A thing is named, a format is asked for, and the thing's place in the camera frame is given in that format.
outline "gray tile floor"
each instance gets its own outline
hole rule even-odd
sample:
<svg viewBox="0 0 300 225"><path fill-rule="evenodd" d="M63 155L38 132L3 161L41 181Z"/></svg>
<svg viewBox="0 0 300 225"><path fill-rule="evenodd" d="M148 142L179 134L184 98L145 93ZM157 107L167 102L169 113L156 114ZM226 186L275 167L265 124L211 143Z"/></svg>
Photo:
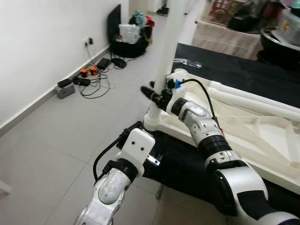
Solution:
<svg viewBox="0 0 300 225"><path fill-rule="evenodd" d="M200 0L195 1L199 8ZM191 41L198 11L186 18L181 42ZM98 153L122 131L145 115L149 101L139 88L156 74L161 54L159 35L166 18L154 16L154 43L147 53L111 70L114 89L102 98L88 100L76 93L51 98L0 138L0 180L12 192L0 200L0 224L71 225L91 198L92 164ZM113 158L113 148L99 169ZM136 179L114 217L116 225L224 224L225 218L201 200L165 188L155 198L157 182Z"/></svg>

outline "white pole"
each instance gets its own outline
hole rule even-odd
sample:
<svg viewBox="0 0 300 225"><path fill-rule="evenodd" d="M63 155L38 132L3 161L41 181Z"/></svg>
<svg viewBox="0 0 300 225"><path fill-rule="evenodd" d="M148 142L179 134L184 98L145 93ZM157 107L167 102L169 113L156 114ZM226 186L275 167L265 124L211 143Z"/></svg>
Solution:
<svg viewBox="0 0 300 225"><path fill-rule="evenodd" d="M158 65L158 74L154 85L154 91L158 94L165 89L165 77L170 74L172 70L177 42L183 24L186 0L169 0L169 3L170 8L165 27L163 48L160 54L161 58ZM154 131L160 119L160 109L156 107L155 103L151 103L149 112L144 118L144 126L146 129Z"/></svg>

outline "electrical outlet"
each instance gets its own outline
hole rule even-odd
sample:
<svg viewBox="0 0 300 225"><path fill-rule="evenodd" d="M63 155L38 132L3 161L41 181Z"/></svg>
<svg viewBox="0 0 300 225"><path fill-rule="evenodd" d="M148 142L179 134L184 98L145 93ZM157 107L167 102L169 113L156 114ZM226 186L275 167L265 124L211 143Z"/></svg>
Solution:
<svg viewBox="0 0 300 225"><path fill-rule="evenodd" d="M90 37L85 37L82 39L83 46L85 46L85 43L89 44L89 39Z"/></svg>

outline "baseboard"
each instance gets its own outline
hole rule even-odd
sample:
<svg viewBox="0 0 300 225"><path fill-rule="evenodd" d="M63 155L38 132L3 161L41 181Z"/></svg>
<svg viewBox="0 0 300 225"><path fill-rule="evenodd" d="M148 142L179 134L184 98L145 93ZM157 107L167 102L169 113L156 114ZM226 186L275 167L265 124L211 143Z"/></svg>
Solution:
<svg viewBox="0 0 300 225"><path fill-rule="evenodd" d="M93 58L93 61L96 61L96 62L99 61L107 53L109 53L109 47L105 48L97 56L95 56ZM72 79L74 76L76 76L79 73L81 68L86 67L90 63L91 63L91 60L87 61L79 69L73 71L70 75L66 76L65 79L67 79L67 78ZM31 104L29 104L29 106L25 107L23 110L21 110L15 116L13 116L4 126L2 126L0 128L0 137L2 137L4 134L6 134L8 131L10 131L14 126L16 126L23 119L25 119L27 116L29 116L33 111L35 111L37 108L39 108L47 100L52 98L55 95L55 90L54 90L55 86L53 86L45 94L43 94L41 97L37 98L35 101L33 101Z"/></svg>

